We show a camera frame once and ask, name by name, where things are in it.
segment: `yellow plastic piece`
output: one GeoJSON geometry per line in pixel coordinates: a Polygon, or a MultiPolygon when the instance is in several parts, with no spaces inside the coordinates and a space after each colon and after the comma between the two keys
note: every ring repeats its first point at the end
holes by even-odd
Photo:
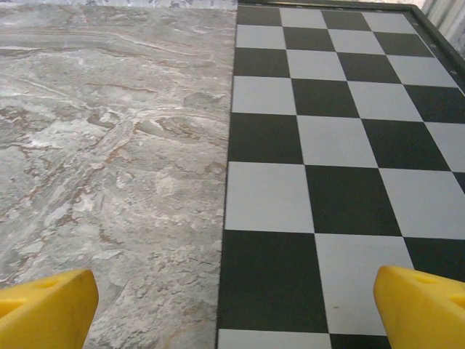
{"type": "Polygon", "coordinates": [[[0,290],[0,348],[81,349],[99,295],[90,270],[0,290]]]}
{"type": "Polygon", "coordinates": [[[465,349],[465,283],[385,266],[374,296],[392,349],[465,349]]]}

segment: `black square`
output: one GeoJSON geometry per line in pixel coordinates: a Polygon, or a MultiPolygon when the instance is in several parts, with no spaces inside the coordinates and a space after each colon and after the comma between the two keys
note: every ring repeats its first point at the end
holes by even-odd
{"type": "Polygon", "coordinates": [[[328,331],[314,234],[225,230],[218,328],[328,331]]]}
{"type": "Polygon", "coordinates": [[[346,81],[292,79],[298,115],[357,118],[346,81]]]}
{"type": "Polygon", "coordinates": [[[316,233],[400,236],[378,169],[306,169],[316,233]]]}
{"type": "Polygon", "coordinates": [[[359,12],[323,11],[323,18],[328,29],[370,30],[365,18],[359,12]]]}
{"type": "Polygon", "coordinates": [[[363,120],[379,167],[449,171],[422,122],[363,120]]]}
{"type": "Polygon", "coordinates": [[[455,87],[405,85],[424,121],[465,124],[465,97],[455,87]]]}
{"type": "Polygon", "coordinates": [[[284,27],[286,49],[312,51],[334,51],[334,45],[327,29],[284,27]]]}
{"type": "Polygon", "coordinates": [[[277,7],[239,6],[238,24],[281,25],[281,16],[277,7]]]}
{"type": "Polygon", "coordinates": [[[404,238],[416,270],[465,282],[465,240],[404,238]]]}
{"type": "Polygon", "coordinates": [[[360,53],[338,53],[338,56],[349,81],[400,84],[400,80],[386,56],[360,53]]]}
{"type": "Polygon", "coordinates": [[[303,164],[296,117],[231,113],[228,160],[303,164]]]}
{"type": "Polygon", "coordinates": [[[235,76],[288,78],[289,67],[286,50],[236,47],[233,74],[235,76]]]}
{"type": "Polygon", "coordinates": [[[458,184],[461,186],[462,190],[465,193],[465,173],[455,172],[454,175],[456,176],[458,184]]]}
{"type": "Polygon", "coordinates": [[[386,55],[433,57],[416,34],[375,33],[386,55]]]}
{"type": "Polygon", "coordinates": [[[331,334],[333,349],[391,349],[386,336],[331,334]]]}

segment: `tile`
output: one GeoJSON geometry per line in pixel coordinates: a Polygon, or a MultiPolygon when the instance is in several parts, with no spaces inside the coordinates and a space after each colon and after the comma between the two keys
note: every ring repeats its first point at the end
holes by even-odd
{"type": "Polygon", "coordinates": [[[319,9],[281,8],[283,27],[326,28],[325,20],[319,9]]]}
{"type": "Polygon", "coordinates": [[[375,33],[387,55],[433,57],[417,34],[375,33]]]}
{"type": "Polygon", "coordinates": [[[465,282],[465,234],[463,240],[405,238],[416,270],[465,282]]]}
{"type": "Polygon", "coordinates": [[[345,81],[292,79],[299,115],[357,118],[357,108],[345,81]]]}
{"type": "Polygon", "coordinates": [[[238,25],[235,37],[236,47],[252,49],[285,49],[282,27],[263,25],[238,25]]]}
{"type": "Polygon", "coordinates": [[[288,78],[289,67],[284,49],[247,49],[236,47],[235,76],[269,76],[288,78]]]}
{"type": "Polygon", "coordinates": [[[451,172],[381,169],[403,236],[464,238],[465,195],[451,172]]]}
{"type": "Polygon", "coordinates": [[[332,334],[332,349],[391,349],[386,336],[332,334]]]}
{"type": "Polygon", "coordinates": [[[225,230],[219,283],[220,329],[328,331],[314,234],[225,230]]]}
{"type": "Polygon", "coordinates": [[[372,31],[384,33],[410,33],[415,34],[415,28],[408,22],[407,18],[400,13],[376,13],[365,12],[366,19],[372,31]]]}
{"type": "Polygon", "coordinates": [[[228,161],[303,164],[295,116],[231,113],[228,161]]]}
{"type": "Polygon", "coordinates": [[[220,329],[218,349],[331,349],[329,334],[220,329]]]}
{"type": "Polygon", "coordinates": [[[329,30],[329,36],[337,52],[384,54],[378,40],[370,31],[331,29],[329,30]]]}
{"type": "Polygon", "coordinates": [[[281,16],[278,8],[239,6],[238,24],[281,25],[281,16]]]}
{"type": "Polygon", "coordinates": [[[465,125],[426,123],[444,159],[454,172],[465,172],[465,125]]]}
{"type": "Polygon", "coordinates": [[[327,29],[285,27],[283,30],[286,49],[334,51],[333,42],[327,29]]]}
{"type": "Polygon", "coordinates": [[[369,31],[365,18],[359,12],[323,11],[326,25],[330,29],[347,29],[351,31],[369,31]]]}
{"type": "Polygon", "coordinates": [[[313,233],[304,166],[230,162],[225,228],[313,233]]]}
{"type": "Polygon", "coordinates": [[[400,236],[378,169],[306,169],[316,233],[400,236]]]}
{"type": "Polygon", "coordinates": [[[306,165],[376,167],[360,119],[297,116],[306,165]]]}
{"type": "Polygon", "coordinates": [[[338,53],[342,68],[350,81],[400,83],[386,56],[338,53]]]}
{"type": "Polygon", "coordinates": [[[462,190],[465,193],[465,173],[454,173],[456,176],[458,184],[462,187],[462,190]]]}
{"type": "Polygon", "coordinates": [[[316,234],[315,240],[329,332],[385,335],[373,283],[382,265],[412,268],[403,238],[316,234]]]}
{"type": "Polygon", "coordinates": [[[387,56],[403,84],[457,87],[439,60],[429,57],[387,56]]]}
{"type": "Polygon", "coordinates": [[[290,79],[235,76],[232,112],[296,115],[290,79]]]}
{"type": "Polygon", "coordinates": [[[422,121],[403,85],[350,81],[349,88],[362,119],[422,121]]]}
{"type": "Polygon", "coordinates": [[[413,85],[405,89],[423,120],[465,124],[465,97],[459,89],[413,85]]]}
{"type": "Polygon", "coordinates": [[[288,49],[287,55],[291,78],[346,80],[335,52],[288,49]]]}
{"type": "Polygon", "coordinates": [[[363,126],[379,167],[449,170],[423,123],[365,119],[363,126]]]}

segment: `black and white checkered mat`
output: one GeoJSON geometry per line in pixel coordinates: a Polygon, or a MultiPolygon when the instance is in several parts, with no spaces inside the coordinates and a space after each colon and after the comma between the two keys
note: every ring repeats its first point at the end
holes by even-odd
{"type": "Polygon", "coordinates": [[[219,349],[389,348],[381,265],[465,281],[465,97],[417,26],[239,6],[219,349]]]}

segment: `black border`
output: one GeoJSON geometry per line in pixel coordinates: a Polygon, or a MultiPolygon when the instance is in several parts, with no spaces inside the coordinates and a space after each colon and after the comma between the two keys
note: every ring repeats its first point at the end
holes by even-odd
{"type": "MultiPolygon", "coordinates": [[[[238,0],[238,6],[250,5],[250,6],[268,6],[268,7],[315,7],[318,9],[354,9],[364,11],[389,11],[389,12],[403,12],[407,19],[411,22],[418,35],[424,40],[425,44],[432,51],[433,55],[444,65],[444,67],[450,72],[455,71],[455,75],[451,75],[456,81],[457,85],[460,86],[462,92],[465,92],[465,60],[460,56],[459,53],[452,47],[452,45],[445,39],[445,37],[436,29],[436,27],[428,20],[424,13],[416,6],[412,4],[382,4],[373,2],[352,2],[352,1],[329,1],[329,0],[238,0]]],[[[234,37],[234,50],[237,39],[237,30],[235,30],[234,37]]],[[[230,114],[233,111],[233,90],[234,90],[234,75],[232,75],[231,81],[231,103],[230,103],[230,114]]],[[[225,230],[226,223],[226,200],[227,200],[227,180],[229,173],[229,128],[228,128],[228,141],[227,141],[227,158],[226,158],[226,175],[225,175],[225,199],[224,199],[224,214],[223,214],[223,233],[225,230]]],[[[220,285],[221,285],[221,265],[222,265],[223,254],[220,257],[219,266],[219,283],[218,283],[218,300],[217,306],[219,305],[220,298],[220,285]]],[[[215,349],[218,348],[219,340],[219,327],[218,327],[218,311],[217,319],[215,321],[215,349]]]]}

